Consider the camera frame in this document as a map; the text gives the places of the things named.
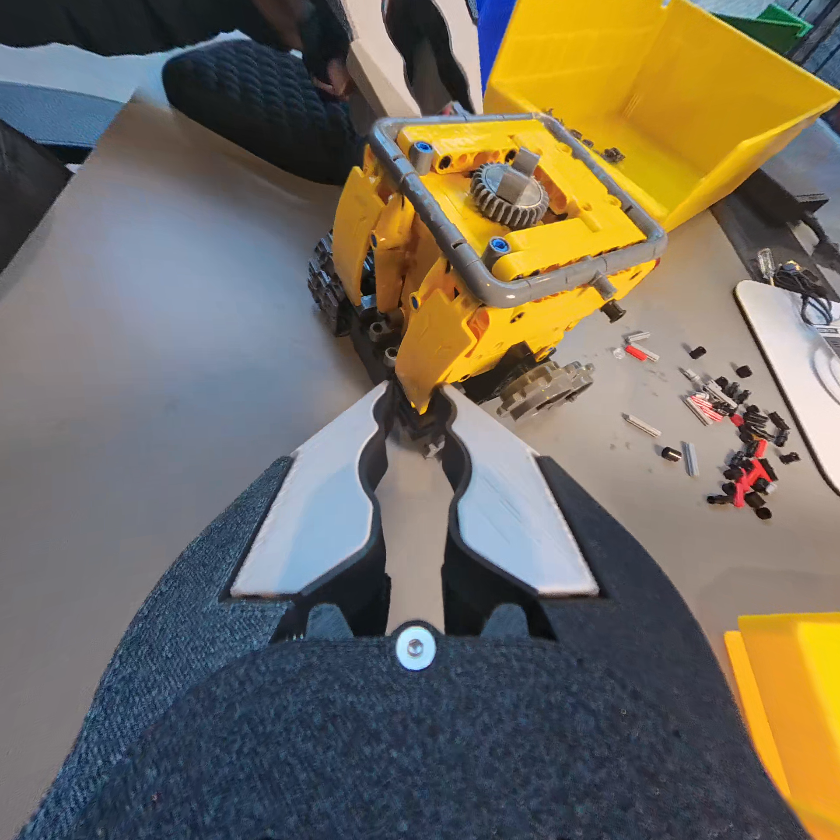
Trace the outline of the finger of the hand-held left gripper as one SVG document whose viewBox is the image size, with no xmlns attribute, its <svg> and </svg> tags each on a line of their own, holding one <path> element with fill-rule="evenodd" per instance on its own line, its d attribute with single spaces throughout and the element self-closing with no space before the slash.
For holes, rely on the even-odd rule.
<svg viewBox="0 0 840 840">
<path fill-rule="evenodd" d="M 353 81 L 350 118 L 354 127 L 378 119 L 421 116 L 405 78 L 405 62 L 385 26 L 383 2 L 346 1 L 350 27 L 345 66 Z"/>
<path fill-rule="evenodd" d="M 425 113 L 450 103 L 483 113 L 478 30 L 465 1 L 430 1 L 425 6 Z"/>
</svg>

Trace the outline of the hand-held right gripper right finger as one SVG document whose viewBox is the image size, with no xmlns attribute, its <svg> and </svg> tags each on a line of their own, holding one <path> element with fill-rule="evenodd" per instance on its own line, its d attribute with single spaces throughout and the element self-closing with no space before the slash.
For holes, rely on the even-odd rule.
<svg viewBox="0 0 840 840">
<path fill-rule="evenodd" d="M 452 385 L 438 393 L 441 464 L 453 491 L 441 570 L 444 630 L 478 636 L 513 605 L 524 630 L 552 636 L 546 603 L 600 587 L 542 468 L 540 454 Z"/>
</svg>

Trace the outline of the black yellow toy brick vehicle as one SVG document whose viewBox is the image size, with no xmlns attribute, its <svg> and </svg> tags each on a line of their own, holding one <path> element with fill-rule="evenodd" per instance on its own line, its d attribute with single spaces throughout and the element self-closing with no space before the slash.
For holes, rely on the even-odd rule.
<svg viewBox="0 0 840 840">
<path fill-rule="evenodd" d="M 545 113 L 380 119 L 308 287 L 419 434 L 444 385 L 514 420 L 581 396 L 594 365 L 559 363 L 558 345 L 597 312 L 622 318 L 667 241 Z"/>
</svg>

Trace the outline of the person's left forearm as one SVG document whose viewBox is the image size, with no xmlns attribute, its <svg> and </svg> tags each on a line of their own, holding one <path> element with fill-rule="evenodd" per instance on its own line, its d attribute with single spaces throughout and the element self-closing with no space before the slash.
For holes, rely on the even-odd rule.
<svg viewBox="0 0 840 840">
<path fill-rule="evenodd" d="M 300 49 L 300 1 L 2 1 L 1 43 L 73 46 L 99 56 L 144 56 L 240 32 Z"/>
</svg>

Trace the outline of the light grey desk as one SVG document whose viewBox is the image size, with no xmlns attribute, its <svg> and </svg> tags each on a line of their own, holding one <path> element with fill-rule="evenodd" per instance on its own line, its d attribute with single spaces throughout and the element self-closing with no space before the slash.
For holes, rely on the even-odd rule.
<svg viewBox="0 0 840 840">
<path fill-rule="evenodd" d="M 37 808 L 176 557 L 370 389 L 306 286 L 339 192 L 136 100 L 4 272 L 2 838 Z M 706 504 L 738 439 L 698 423 L 679 368 L 748 364 L 752 399 L 792 420 L 733 298 L 744 277 L 714 216 L 678 227 L 624 320 L 597 314 L 562 341 L 561 361 L 595 364 L 591 390 L 515 426 L 650 552 L 725 669 L 740 616 L 838 611 L 838 495 L 798 434 L 771 521 Z M 636 331 L 657 363 L 613 357 Z M 684 440 L 698 478 L 660 457 Z"/>
</svg>

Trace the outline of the person's left hand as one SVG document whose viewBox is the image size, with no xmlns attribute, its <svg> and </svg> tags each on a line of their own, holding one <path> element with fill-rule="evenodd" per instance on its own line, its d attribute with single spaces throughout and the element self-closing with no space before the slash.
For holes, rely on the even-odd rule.
<svg viewBox="0 0 840 840">
<path fill-rule="evenodd" d="M 352 30 L 340 1 L 305 1 L 299 23 L 302 60 L 315 85 L 334 99 L 353 89 L 347 69 Z"/>
</svg>

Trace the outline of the blue plastic bin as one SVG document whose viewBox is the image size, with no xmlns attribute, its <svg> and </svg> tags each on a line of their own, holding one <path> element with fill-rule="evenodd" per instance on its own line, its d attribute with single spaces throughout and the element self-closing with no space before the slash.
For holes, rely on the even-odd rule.
<svg viewBox="0 0 840 840">
<path fill-rule="evenodd" d="M 482 92 L 485 92 L 517 1 L 475 1 L 471 3 L 475 6 L 476 11 L 480 80 Z"/>
</svg>

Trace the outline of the black quilted pad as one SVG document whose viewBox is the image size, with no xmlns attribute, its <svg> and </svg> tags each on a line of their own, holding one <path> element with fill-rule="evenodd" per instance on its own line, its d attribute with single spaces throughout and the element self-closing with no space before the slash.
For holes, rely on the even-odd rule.
<svg viewBox="0 0 840 840">
<path fill-rule="evenodd" d="M 362 163 L 348 105 L 316 87 L 290 52 L 219 41 L 169 59 L 162 83 L 174 109 L 284 172 L 342 186 Z"/>
</svg>

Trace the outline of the dark small brick parts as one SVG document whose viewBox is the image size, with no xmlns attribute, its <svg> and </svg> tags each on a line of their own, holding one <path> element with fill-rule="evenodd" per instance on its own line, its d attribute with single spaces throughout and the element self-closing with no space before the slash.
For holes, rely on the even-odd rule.
<svg viewBox="0 0 840 840">
<path fill-rule="evenodd" d="M 594 154 L 598 154 L 605 162 L 610 164 L 619 164 L 625 160 L 625 154 L 616 146 L 606 146 L 603 143 L 597 143 L 593 138 L 591 138 L 588 134 L 583 133 L 566 125 L 565 121 L 561 118 L 559 114 L 555 114 L 552 108 L 548 108 L 543 111 L 547 116 L 556 119 L 560 124 L 562 124 L 567 132 L 575 138 L 578 143 L 585 146 L 589 151 Z"/>
</svg>

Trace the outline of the yellow plastic bin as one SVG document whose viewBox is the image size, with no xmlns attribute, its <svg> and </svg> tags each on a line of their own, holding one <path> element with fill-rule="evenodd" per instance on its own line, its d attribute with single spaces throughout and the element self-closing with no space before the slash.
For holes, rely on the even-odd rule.
<svg viewBox="0 0 840 840">
<path fill-rule="evenodd" d="M 520 1 L 485 112 L 551 112 L 671 231 L 740 186 L 838 90 L 690 2 Z"/>
<path fill-rule="evenodd" d="M 742 716 L 812 838 L 839 838 L 839 613 L 746 615 L 724 635 Z"/>
</svg>

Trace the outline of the cluster of small brick parts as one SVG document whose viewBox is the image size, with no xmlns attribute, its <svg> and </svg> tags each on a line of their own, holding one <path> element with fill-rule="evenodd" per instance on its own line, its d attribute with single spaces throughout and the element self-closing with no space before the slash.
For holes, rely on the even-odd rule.
<svg viewBox="0 0 840 840">
<path fill-rule="evenodd" d="M 706 497 L 709 508 L 750 511 L 761 522 L 770 522 L 770 500 L 780 481 L 777 465 L 798 463 L 793 450 L 785 451 L 791 426 L 777 412 L 753 403 L 750 389 L 740 380 L 724 376 L 711 378 L 680 367 L 679 373 L 691 389 L 682 398 L 692 415 L 704 427 L 729 424 L 738 447 L 722 463 L 719 487 Z"/>
</svg>

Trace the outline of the green plastic bin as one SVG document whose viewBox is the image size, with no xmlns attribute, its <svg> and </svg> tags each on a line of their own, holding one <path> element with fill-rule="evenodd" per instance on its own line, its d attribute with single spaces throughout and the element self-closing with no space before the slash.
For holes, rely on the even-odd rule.
<svg viewBox="0 0 840 840">
<path fill-rule="evenodd" d="M 757 17 L 724 13 L 714 16 L 781 56 L 795 50 L 813 29 L 812 24 L 776 3 L 768 5 Z"/>
</svg>

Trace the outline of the white base board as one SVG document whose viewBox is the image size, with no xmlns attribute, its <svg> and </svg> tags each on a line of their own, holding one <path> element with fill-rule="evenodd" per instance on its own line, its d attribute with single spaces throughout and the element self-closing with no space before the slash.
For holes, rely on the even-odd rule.
<svg viewBox="0 0 840 840">
<path fill-rule="evenodd" d="M 831 302 L 829 325 L 808 307 L 814 326 L 802 318 L 802 297 L 790 290 L 743 280 L 733 295 L 816 467 L 838 493 L 838 302 Z"/>
</svg>

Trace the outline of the grey fabric chair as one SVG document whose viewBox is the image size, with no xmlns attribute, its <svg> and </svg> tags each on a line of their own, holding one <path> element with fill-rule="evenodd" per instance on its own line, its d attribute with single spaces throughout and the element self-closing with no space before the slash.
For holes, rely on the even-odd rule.
<svg viewBox="0 0 840 840">
<path fill-rule="evenodd" d="M 37 144 L 90 151 L 123 103 L 77 91 L 2 81 L 1 120 Z"/>
</svg>

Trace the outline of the black power adapter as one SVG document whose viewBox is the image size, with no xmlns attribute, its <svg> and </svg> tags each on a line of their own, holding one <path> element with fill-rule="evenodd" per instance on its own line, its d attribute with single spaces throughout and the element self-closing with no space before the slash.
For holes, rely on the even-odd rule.
<svg viewBox="0 0 840 840">
<path fill-rule="evenodd" d="M 816 236 L 818 246 L 838 255 L 834 242 L 817 216 L 830 196 L 801 171 L 784 162 L 767 162 L 741 184 L 738 192 L 747 204 L 775 226 L 803 224 Z"/>
</svg>

